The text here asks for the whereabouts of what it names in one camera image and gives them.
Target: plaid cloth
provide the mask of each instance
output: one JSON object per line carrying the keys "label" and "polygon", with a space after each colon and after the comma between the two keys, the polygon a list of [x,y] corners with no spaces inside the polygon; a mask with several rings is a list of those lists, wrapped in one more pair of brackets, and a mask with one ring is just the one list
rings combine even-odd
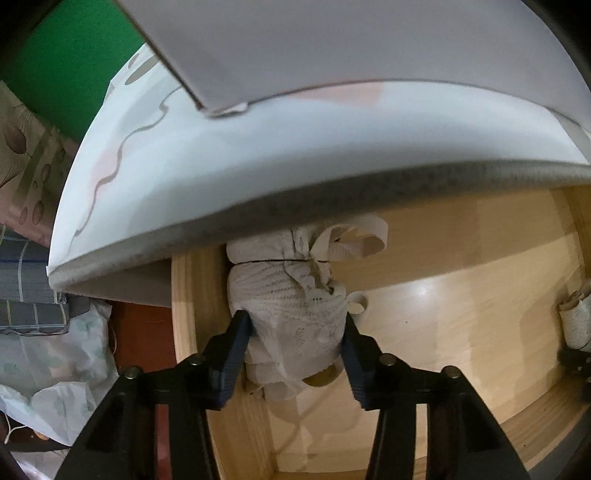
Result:
{"label": "plaid cloth", "polygon": [[47,281],[49,250],[1,225],[0,333],[66,333],[70,315],[66,296]]}

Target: metal screw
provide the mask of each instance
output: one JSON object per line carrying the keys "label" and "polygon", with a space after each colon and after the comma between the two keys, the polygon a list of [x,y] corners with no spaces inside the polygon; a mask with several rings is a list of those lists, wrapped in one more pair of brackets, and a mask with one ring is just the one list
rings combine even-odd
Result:
{"label": "metal screw", "polygon": [[144,371],[140,367],[127,367],[123,370],[123,375],[129,380],[138,378]]}
{"label": "metal screw", "polygon": [[189,357],[189,363],[196,367],[205,363],[205,357],[200,353],[194,353]]}
{"label": "metal screw", "polygon": [[460,371],[460,369],[458,367],[454,367],[453,365],[443,367],[442,372],[445,373],[449,378],[453,378],[454,380],[462,376],[462,372]]}
{"label": "metal screw", "polygon": [[396,356],[391,353],[382,353],[382,355],[379,356],[379,362],[386,367],[391,367],[396,363]]}

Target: reddish brown surface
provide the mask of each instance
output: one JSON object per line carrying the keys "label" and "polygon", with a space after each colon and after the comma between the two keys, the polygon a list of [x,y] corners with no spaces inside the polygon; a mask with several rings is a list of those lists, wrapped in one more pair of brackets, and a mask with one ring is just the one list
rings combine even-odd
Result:
{"label": "reddish brown surface", "polygon": [[[138,365],[144,372],[176,365],[170,309],[113,302],[111,326],[117,337],[118,367]],[[168,448],[168,409],[157,408],[158,480],[171,480]]]}

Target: wooden drawer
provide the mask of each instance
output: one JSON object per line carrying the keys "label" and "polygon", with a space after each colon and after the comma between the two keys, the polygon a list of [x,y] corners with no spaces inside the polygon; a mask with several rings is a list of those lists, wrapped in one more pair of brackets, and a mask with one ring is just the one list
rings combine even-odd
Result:
{"label": "wooden drawer", "polygon": [[[585,276],[584,233],[579,241],[586,231],[585,189],[465,196],[387,210],[381,212],[389,224],[385,252],[333,263],[348,291],[369,294],[362,333],[414,367],[461,368],[528,468],[586,409],[580,380],[565,377],[556,361],[556,305]],[[172,268],[181,360],[228,324],[230,264],[218,246],[175,257]],[[364,477],[377,412],[361,410],[343,374],[282,403],[248,395],[239,384],[227,407],[209,419],[228,480],[349,480]],[[415,477],[423,478],[424,410],[417,423]]]}

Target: green wall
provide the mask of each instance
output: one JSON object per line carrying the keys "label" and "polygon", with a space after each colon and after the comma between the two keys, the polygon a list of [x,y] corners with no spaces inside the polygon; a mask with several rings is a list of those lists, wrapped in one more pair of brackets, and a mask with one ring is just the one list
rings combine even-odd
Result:
{"label": "green wall", "polygon": [[81,140],[109,81],[142,43],[110,0],[63,0],[0,78],[31,110]]}

